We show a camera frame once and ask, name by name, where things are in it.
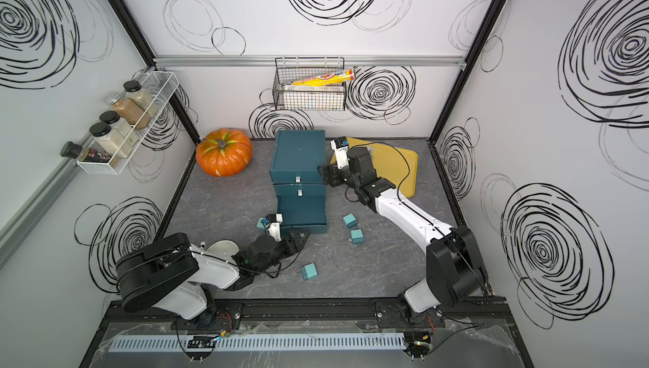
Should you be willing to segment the teal drawer cabinet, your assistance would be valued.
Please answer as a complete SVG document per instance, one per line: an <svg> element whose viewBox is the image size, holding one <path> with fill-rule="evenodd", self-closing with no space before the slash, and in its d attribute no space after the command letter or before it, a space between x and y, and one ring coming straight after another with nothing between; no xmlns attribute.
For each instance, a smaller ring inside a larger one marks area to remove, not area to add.
<svg viewBox="0 0 649 368"><path fill-rule="evenodd" d="M283 130L277 134L270 178L282 215L282 233L293 229L327 232L326 187L319 167L326 163L323 130Z"/></svg>

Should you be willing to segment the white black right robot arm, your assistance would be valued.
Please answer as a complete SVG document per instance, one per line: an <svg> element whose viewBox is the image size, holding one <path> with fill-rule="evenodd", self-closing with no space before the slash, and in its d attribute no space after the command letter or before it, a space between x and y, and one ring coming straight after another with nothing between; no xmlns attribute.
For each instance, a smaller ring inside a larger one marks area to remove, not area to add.
<svg viewBox="0 0 649 368"><path fill-rule="evenodd" d="M351 147L346 138L336 138L331 146L336 163L319 167L324 183L352 189L357 202L394 223L424 251L426 277L400 294L406 312L419 315L441 305L453 307L477 290L488 294L488 272L467 226L434 218L402 195L400 187L378 176L367 144Z"/></svg>

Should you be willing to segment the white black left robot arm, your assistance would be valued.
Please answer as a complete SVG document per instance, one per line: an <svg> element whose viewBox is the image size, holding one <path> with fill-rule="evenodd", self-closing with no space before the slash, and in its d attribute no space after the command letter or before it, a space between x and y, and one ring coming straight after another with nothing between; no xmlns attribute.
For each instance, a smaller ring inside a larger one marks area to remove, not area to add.
<svg viewBox="0 0 649 368"><path fill-rule="evenodd" d="M123 310L135 313L155 307L186 321L198 320L211 308L210 285L238 291L262 274L275 278L282 261L300 254L309 236L299 229L280 240L263 235L244 250L226 241L231 248L221 252L191 244L184 233L167 236L117 261Z"/></svg>

